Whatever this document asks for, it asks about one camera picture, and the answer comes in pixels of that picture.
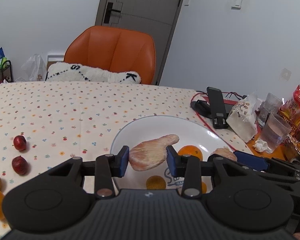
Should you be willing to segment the red plum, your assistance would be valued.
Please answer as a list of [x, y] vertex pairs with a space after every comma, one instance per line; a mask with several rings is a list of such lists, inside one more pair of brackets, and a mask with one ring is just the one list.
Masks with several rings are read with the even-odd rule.
[[27, 141], [23, 135], [18, 135], [13, 139], [13, 146], [18, 151], [24, 151], [27, 148]]
[[28, 172], [28, 163], [22, 156], [17, 156], [12, 160], [13, 170], [20, 176], [27, 174]]

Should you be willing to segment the white round plate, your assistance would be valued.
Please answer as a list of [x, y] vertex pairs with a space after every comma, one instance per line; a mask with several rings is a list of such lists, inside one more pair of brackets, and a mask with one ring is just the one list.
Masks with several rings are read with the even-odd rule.
[[124, 177], [114, 178], [121, 189], [176, 189], [181, 191], [184, 179], [173, 177], [168, 168], [167, 151], [172, 146], [179, 155], [193, 155], [206, 161], [212, 154], [235, 160], [229, 146], [207, 128], [172, 116], [148, 116], [135, 120], [115, 136], [110, 152], [117, 154], [129, 147]]

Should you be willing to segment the crumpled white tissue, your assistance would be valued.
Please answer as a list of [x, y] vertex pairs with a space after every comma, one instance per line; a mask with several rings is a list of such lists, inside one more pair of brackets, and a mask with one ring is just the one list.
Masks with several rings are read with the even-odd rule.
[[272, 153], [273, 151], [268, 146], [268, 143], [260, 138], [257, 138], [253, 144], [253, 148], [256, 152], [266, 152], [266, 153]]

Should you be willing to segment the black round charger base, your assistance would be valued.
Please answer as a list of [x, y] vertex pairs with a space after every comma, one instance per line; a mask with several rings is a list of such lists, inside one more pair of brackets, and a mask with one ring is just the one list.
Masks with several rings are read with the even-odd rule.
[[206, 101], [203, 100], [192, 101], [190, 103], [190, 107], [199, 115], [208, 119], [212, 118], [210, 105]]

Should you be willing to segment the black phone stand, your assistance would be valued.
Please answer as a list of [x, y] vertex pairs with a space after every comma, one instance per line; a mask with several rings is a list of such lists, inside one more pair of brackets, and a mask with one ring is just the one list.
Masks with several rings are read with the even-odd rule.
[[214, 129], [227, 129], [227, 114], [221, 90], [213, 87], [207, 87], [206, 90]]

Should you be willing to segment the clear plastic cup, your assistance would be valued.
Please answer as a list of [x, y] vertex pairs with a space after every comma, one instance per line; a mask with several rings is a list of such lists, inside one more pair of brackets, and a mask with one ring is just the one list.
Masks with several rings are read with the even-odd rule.
[[259, 115], [257, 116], [257, 122], [261, 128], [264, 128], [269, 115], [271, 113], [277, 113], [282, 106], [282, 100], [274, 94], [268, 93], [266, 100], [261, 103], [259, 107]]
[[273, 153], [274, 150], [286, 139], [292, 128], [286, 120], [278, 114], [270, 113], [260, 136], [262, 141], [267, 143], [267, 153]]

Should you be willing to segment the white tissue pack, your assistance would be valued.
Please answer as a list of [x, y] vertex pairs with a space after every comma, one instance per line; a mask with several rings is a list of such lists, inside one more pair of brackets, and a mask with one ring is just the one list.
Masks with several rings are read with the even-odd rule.
[[261, 105], [257, 93], [253, 92], [239, 100], [231, 109], [227, 117], [229, 127], [244, 141], [249, 142], [260, 133], [256, 110]]

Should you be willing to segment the floral tablecloth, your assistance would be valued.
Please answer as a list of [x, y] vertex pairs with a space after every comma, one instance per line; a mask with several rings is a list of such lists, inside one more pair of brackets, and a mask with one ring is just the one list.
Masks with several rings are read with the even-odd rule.
[[[111, 154], [112, 142], [127, 124], [148, 116], [172, 116], [199, 124], [219, 136], [230, 150], [249, 152], [234, 132], [214, 131], [190, 103], [200, 99], [192, 89], [99, 82], [23, 82], [0, 85], [1, 192], [70, 159], [93, 161]], [[23, 135], [27, 148], [18, 151], [13, 139]], [[12, 160], [22, 156], [27, 174], [20, 176]], [[0, 238], [9, 232], [0, 220]]]

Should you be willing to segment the red snack bag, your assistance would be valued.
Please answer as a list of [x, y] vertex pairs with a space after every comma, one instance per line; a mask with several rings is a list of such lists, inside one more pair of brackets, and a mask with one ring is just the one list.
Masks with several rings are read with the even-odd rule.
[[280, 110], [290, 120], [300, 116], [300, 85], [297, 86], [292, 97], [281, 106]]

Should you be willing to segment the white fluffy cushion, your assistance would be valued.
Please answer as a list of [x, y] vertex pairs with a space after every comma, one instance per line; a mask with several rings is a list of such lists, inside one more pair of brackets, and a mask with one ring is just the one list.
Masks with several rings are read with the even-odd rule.
[[52, 64], [46, 74], [46, 81], [82, 81], [140, 84], [141, 77], [137, 72], [114, 73], [101, 68], [93, 68], [81, 64], [57, 62]]

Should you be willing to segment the orange leather chair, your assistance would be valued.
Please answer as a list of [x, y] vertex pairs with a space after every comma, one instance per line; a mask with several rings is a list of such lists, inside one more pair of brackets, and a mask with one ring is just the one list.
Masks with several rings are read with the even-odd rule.
[[141, 83], [154, 78], [156, 52], [153, 38], [139, 31], [93, 26], [67, 48], [64, 62], [79, 63], [113, 73], [137, 72]]

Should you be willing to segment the white plastic bag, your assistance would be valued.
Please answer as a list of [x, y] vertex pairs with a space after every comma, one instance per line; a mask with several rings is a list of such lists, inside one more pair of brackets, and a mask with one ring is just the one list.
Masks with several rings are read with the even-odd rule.
[[20, 76], [15, 82], [45, 81], [46, 64], [39, 54], [32, 55], [20, 68]]

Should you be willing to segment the grey door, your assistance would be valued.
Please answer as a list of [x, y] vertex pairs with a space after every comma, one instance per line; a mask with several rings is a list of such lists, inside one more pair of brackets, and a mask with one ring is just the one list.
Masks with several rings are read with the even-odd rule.
[[[108, 2], [120, 13], [112, 12], [108, 24], [103, 22]], [[183, 0], [100, 0], [96, 25], [105, 25], [147, 33], [153, 37], [156, 67], [152, 83], [158, 85], [166, 63]]]

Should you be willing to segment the white light switch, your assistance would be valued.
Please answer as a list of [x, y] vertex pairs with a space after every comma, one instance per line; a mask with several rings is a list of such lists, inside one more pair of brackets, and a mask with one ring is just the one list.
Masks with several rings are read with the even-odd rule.
[[231, 9], [240, 10], [242, 8], [243, 0], [232, 0]]

